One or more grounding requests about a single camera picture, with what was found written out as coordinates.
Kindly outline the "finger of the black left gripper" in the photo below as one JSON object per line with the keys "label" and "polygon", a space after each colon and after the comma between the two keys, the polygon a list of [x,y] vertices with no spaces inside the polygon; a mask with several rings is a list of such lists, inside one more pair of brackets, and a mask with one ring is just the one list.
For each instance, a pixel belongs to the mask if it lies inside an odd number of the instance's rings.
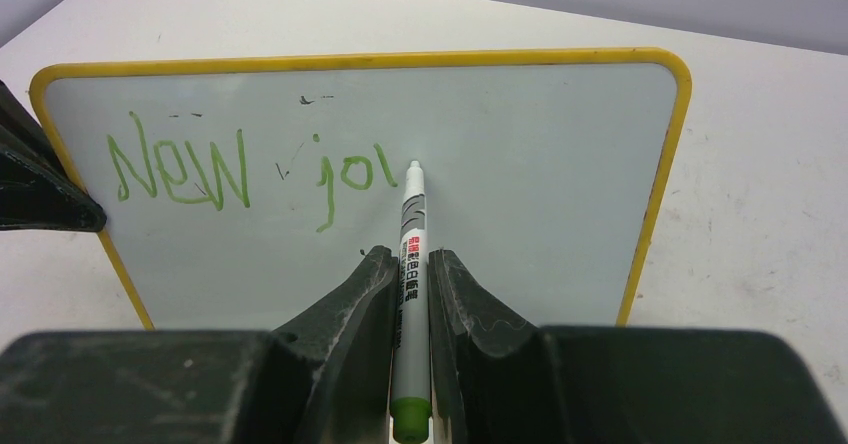
{"label": "finger of the black left gripper", "polygon": [[47,135],[1,86],[1,229],[96,233],[107,216],[74,184]]}

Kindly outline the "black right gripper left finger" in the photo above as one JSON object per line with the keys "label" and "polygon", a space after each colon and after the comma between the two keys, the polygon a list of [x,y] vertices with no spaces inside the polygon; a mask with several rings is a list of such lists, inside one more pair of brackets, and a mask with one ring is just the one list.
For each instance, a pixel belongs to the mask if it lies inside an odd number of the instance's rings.
{"label": "black right gripper left finger", "polygon": [[286,443],[385,443],[398,261],[373,247],[335,289],[274,330],[289,370]]}

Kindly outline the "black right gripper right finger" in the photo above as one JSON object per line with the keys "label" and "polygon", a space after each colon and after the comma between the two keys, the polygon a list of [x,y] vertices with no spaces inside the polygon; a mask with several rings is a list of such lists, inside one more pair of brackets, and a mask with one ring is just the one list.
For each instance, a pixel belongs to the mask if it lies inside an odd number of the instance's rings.
{"label": "black right gripper right finger", "polygon": [[505,443],[526,415],[509,373],[536,327],[447,249],[429,254],[429,325],[436,443]]}

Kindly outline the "yellow framed whiteboard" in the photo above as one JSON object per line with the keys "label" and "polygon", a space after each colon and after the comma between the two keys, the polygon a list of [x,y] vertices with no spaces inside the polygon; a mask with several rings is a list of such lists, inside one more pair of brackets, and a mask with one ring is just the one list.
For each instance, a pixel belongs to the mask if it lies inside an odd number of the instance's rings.
{"label": "yellow framed whiteboard", "polygon": [[273,328],[399,247],[537,323],[625,323],[692,94],[658,48],[57,64],[30,99],[146,327]]}

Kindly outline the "green white marker pen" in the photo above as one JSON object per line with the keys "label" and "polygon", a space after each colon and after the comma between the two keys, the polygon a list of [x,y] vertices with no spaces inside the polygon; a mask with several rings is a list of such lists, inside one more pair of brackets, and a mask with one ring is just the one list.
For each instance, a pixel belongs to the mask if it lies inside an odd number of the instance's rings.
{"label": "green white marker pen", "polygon": [[390,415],[393,439],[423,443],[431,418],[427,212],[419,162],[406,171],[398,253],[398,308],[392,363]]}

